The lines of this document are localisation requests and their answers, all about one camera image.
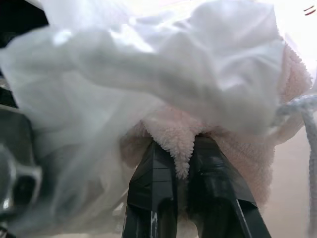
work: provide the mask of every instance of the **white cord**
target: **white cord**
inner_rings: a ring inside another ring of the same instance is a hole
[[[273,126],[281,125],[293,113],[301,112],[306,127],[307,139],[311,147],[309,159],[309,238],[317,237],[317,126],[313,112],[317,109],[317,96],[306,95],[282,105],[276,113]]]

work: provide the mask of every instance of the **fluffy pink fabric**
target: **fluffy pink fabric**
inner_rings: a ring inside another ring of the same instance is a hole
[[[305,93],[310,86],[311,78],[301,59],[286,46],[283,74],[278,87],[281,102],[288,102]],[[218,143],[226,157],[239,170],[261,207],[269,196],[274,148],[294,136],[302,125],[301,116],[294,115],[274,134],[251,136],[226,131],[178,109],[165,106],[131,129],[121,141],[121,152],[127,164],[136,166],[153,138],[164,150],[171,153],[175,160],[177,176],[185,179],[195,136],[204,133]]]

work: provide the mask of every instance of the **metal part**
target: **metal part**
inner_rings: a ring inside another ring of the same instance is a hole
[[[34,163],[26,117],[0,108],[0,222],[23,212],[37,199],[42,171]]]

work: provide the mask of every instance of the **black plastic part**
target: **black plastic part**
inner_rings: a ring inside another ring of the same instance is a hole
[[[0,1],[0,48],[16,36],[46,25],[45,13],[27,1]]]
[[[0,104],[17,108],[16,102],[13,98],[12,93],[9,90],[0,87]]]
[[[122,238],[175,238],[176,232],[174,160],[153,142],[129,184]]]
[[[200,238],[271,238],[247,184],[209,138],[195,140],[188,214]]]

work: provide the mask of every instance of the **beige wall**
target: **beige wall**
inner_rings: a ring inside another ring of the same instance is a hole
[[[305,128],[276,148],[272,194],[264,212],[272,238],[307,237],[309,152]]]

